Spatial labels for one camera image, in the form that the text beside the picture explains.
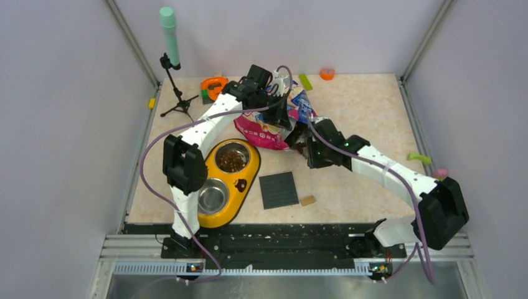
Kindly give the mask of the pink pet food bag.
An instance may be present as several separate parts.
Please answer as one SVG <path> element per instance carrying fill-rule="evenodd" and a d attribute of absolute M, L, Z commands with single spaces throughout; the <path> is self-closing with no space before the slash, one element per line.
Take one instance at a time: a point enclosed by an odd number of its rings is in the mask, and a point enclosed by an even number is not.
<path fill-rule="evenodd" d="M 234 120 L 235 128 L 253 146 L 269 150 L 288 150 L 286 139 L 291 138 L 298 123 L 307 125 L 311 116 L 318 114 L 308 98 L 302 84 L 293 82 L 293 90 L 286 102 L 286 111 L 292 129 L 284 129 L 264 122 L 260 112 L 244 113 Z"/>

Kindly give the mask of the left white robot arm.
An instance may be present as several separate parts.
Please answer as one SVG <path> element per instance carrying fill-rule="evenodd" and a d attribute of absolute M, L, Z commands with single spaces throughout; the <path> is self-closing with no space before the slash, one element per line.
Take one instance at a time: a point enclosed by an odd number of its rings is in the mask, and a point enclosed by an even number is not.
<path fill-rule="evenodd" d="M 176 250 L 184 257 L 193 257 L 199 251 L 200 242 L 195 237 L 200 228 L 199 191 L 208 177 L 205 159 L 214 140 L 236 118 L 253 112 L 261 113 L 267 123 L 290 128 L 286 103 L 292 90 L 293 76 L 287 66 L 270 72 L 252 65 L 248 74 L 223 87 L 195 123 L 164 139 L 162 171 L 172 193 Z"/>

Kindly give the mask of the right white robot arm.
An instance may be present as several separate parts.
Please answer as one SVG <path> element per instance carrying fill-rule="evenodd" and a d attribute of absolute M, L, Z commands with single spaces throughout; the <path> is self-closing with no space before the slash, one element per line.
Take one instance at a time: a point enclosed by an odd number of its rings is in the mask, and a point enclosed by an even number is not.
<path fill-rule="evenodd" d="M 469 212 L 456 180 L 411 170 L 358 135 L 345 138 L 325 117 L 313 118 L 305 136 L 309 168 L 342 166 L 379 183 L 414 210 L 412 216 L 377 222 L 365 240 L 370 255 L 381 257 L 391 246 L 409 242 L 441 250 L 468 223 Z"/>

